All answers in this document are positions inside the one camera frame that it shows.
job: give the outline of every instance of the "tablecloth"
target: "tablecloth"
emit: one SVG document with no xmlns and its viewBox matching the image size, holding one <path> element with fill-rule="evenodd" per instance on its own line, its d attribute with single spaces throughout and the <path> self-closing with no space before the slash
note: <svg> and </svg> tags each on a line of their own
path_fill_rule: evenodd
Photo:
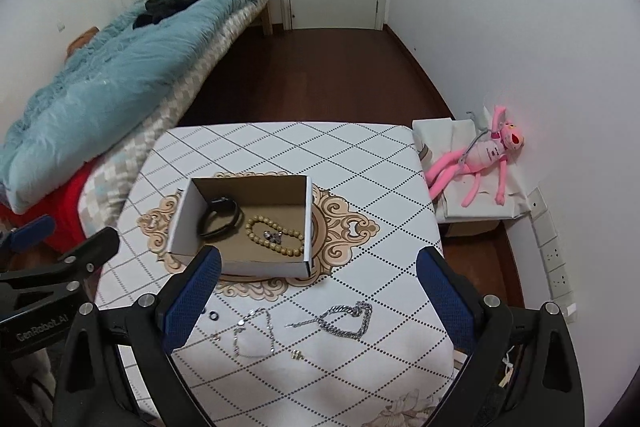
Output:
<svg viewBox="0 0 640 427">
<path fill-rule="evenodd" d="M 118 220 L 121 246 L 104 266 L 96 303 L 129 306 L 183 267 L 164 251 L 188 176 L 308 174 L 314 183 L 309 280 L 221 282 L 174 361 L 219 427 L 422 425 L 454 376 L 453 347 L 415 276 L 418 251 L 442 244 L 412 131 L 347 123 L 176 128 L 158 140 Z M 315 324 L 285 328 L 334 305 L 372 304 L 360 341 Z M 252 309 L 269 309 L 240 334 Z M 220 318 L 212 321 L 209 312 Z M 360 320 L 335 315 L 356 331 Z M 301 360 L 292 359 L 299 350 Z M 142 409 L 157 413 L 130 348 L 121 348 Z"/>
</svg>

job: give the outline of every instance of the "wooden floor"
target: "wooden floor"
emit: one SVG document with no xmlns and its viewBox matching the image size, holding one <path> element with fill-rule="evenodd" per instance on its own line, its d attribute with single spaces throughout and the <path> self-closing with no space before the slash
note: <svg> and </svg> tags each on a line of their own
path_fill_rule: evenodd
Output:
<svg viewBox="0 0 640 427">
<path fill-rule="evenodd" d="M 180 126 L 245 121 L 345 121 L 411 126 L 449 116 L 387 32 L 247 30 L 215 67 Z M 484 295 L 522 305 L 504 228 L 445 239 L 445 257 Z"/>
</svg>

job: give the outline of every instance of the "wooden bed leg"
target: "wooden bed leg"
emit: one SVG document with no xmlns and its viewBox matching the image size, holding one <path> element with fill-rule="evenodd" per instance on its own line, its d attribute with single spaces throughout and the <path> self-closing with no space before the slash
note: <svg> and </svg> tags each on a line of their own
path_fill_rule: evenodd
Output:
<svg viewBox="0 0 640 427">
<path fill-rule="evenodd" d="M 273 24 L 271 23 L 271 12 L 269 11 L 269 5 L 265 6 L 262 13 L 260 13 L 260 20 L 262 21 L 262 32 L 265 37 L 271 37 L 273 35 Z"/>
</svg>

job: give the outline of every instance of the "heart-shaped chain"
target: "heart-shaped chain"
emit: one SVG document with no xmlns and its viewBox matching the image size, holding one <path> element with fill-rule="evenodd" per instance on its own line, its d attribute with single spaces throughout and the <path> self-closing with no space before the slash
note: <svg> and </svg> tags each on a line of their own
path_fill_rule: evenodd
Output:
<svg viewBox="0 0 640 427">
<path fill-rule="evenodd" d="M 305 326 L 307 324 L 317 322 L 318 327 L 321 330 L 326 331 L 327 333 L 335 335 L 336 337 L 342 337 L 344 339 L 353 339 L 355 341 L 359 341 L 363 337 L 363 335 L 367 333 L 367 330 L 369 329 L 369 322 L 371 320 L 372 310 L 373 308 L 371 304 L 363 301 L 358 301 L 356 302 L 355 306 L 342 306 L 342 305 L 334 306 L 332 308 L 329 308 L 319 317 L 316 317 L 309 321 L 300 322 L 297 324 L 288 324 L 285 327 L 299 328 L 300 326 Z M 360 329 L 358 331 L 344 331 L 344 330 L 341 330 L 340 328 L 335 327 L 332 324 L 329 324 L 325 320 L 325 318 L 327 318 L 329 315 L 334 315 L 337 313 L 348 313 L 351 315 L 351 317 L 360 317 L 362 314 L 364 314 L 364 316 L 362 317 L 362 325 L 360 326 Z"/>
</svg>

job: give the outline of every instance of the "blue gripper pad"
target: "blue gripper pad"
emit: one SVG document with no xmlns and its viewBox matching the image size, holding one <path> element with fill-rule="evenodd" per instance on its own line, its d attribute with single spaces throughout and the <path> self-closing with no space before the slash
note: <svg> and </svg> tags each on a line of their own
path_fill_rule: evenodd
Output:
<svg viewBox="0 0 640 427">
<path fill-rule="evenodd" d="M 202 309 L 207 304 L 220 278 L 222 259 L 218 248 L 203 247 L 196 259 L 201 255 L 205 257 L 204 260 L 195 269 L 191 278 L 184 284 L 180 294 L 164 314 L 162 347 L 164 347 L 166 353 L 171 353 L 174 349 L 186 344 L 193 327 L 196 325 L 196 321 L 202 313 Z M 186 274 L 190 266 L 191 264 L 185 272 L 174 275 L 174 277 Z"/>
<path fill-rule="evenodd" d="M 15 253 L 22 253 L 45 240 L 55 229 L 56 222 L 53 217 L 47 214 L 40 216 L 11 233 L 10 248 Z"/>
<path fill-rule="evenodd" d="M 455 348 L 471 354 L 476 347 L 474 317 L 431 257 L 431 247 L 420 250 L 416 273 Z"/>
</svg>

